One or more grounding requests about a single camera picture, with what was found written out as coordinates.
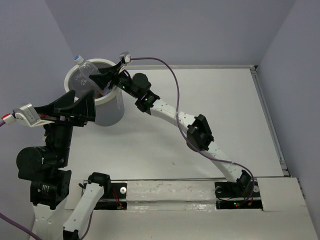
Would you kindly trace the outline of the long clear bottle blue cap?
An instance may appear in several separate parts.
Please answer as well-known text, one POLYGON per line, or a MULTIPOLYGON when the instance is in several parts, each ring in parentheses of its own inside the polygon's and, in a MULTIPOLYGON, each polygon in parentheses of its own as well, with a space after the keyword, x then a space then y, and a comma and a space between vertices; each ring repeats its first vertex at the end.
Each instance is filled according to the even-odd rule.
POLYGON ((99 75, 100 71, 90 61, 85 60, 82 56, 76 55, 74 57, 75 63, 78 65, 80 77, 74 80, 74 87, 81 95, 89 90, 94 90, 98 95, 105 96, 109 94, 110 90, 101 89, 91 78, 90 75, 99 75))

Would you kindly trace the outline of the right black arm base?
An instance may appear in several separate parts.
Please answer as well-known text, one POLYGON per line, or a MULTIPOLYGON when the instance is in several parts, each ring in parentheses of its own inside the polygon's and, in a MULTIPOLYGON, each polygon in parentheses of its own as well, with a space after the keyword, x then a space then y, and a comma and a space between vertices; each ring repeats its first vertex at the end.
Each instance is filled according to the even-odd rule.
POLYGON ((214 183, 214 194, 216 198, 217 210, 236 210, 236 209, 263 209, 260 188, 258 182, 252 183, 245 192, 230 189, 232 182, 220 181, 214 183))

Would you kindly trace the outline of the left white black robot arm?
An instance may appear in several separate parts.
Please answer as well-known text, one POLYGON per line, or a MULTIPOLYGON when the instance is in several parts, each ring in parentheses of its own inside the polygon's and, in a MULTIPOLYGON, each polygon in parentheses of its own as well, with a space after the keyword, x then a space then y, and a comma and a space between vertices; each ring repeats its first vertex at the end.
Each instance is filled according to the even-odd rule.
POLYGON ((74 127, 84 127, 96 119, 94 91, 89 90, 78 100, 75 91, 44 106, 27 104, 14 109, 14 117, 30 128, 43 126, 44 146, 22 149, 16 158, 18 178, 30 181, 30 201, 36 220, 36 237, 41 240, 81 240, 82 230, 101 198, 110 194, 111 178, 94 172, 84 185, 70 219, 63 221, 70 193, 71 170, 68 165, 74 127))

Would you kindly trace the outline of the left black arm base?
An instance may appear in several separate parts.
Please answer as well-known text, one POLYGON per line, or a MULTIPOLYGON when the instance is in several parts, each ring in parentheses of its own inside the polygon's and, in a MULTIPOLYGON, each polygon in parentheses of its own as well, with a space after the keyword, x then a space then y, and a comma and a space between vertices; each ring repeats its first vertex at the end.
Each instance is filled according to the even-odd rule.
POLYGON ((93 210, 124 210, 127 207, 127 184, 113 182, 108 175, 91 175, 83 186, 77 208, 91 213, 93 210))

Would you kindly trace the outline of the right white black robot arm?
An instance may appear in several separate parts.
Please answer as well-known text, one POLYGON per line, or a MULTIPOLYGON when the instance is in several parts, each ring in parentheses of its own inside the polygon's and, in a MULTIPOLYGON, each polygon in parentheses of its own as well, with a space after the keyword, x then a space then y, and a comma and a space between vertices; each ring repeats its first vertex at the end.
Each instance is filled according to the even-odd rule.
POLYGON ((136 99, 135 105, 143 112, 158 117, 178 127, 187 146, 210 160, 224 175, 225 186, 221 193, 231 197, 250 199, 253 195, 254 177, 251 171, 232 161, 215 142, 206 117, 190 115, 179 111, 178 106, 171 106, 151 91, 151 83, 143 73, 130 76, 120 67, 106 67, 100 73, 91 74, 90 79, 102 89, 118 87, 136 99))

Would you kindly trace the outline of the white round plastic bin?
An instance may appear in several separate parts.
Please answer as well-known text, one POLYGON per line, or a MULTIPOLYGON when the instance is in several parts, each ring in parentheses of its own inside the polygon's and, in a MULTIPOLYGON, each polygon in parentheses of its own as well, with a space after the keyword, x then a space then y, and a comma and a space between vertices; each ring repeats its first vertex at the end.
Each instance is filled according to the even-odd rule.
MULTIPOLYGON (((89 90, 92 85, 82 76, 79 66, 76 64, 66 74, 64 79, 64 89, 66 92, 75 91, 75 100, 78 100, 89 90)), ((95 124, 103 127, 112 126, 118 123, 125 113, 123 95, 121 90, 114 86, 112 89, 104 90, 101 95, 97 90, 94 91, 95 103, 95 124)))

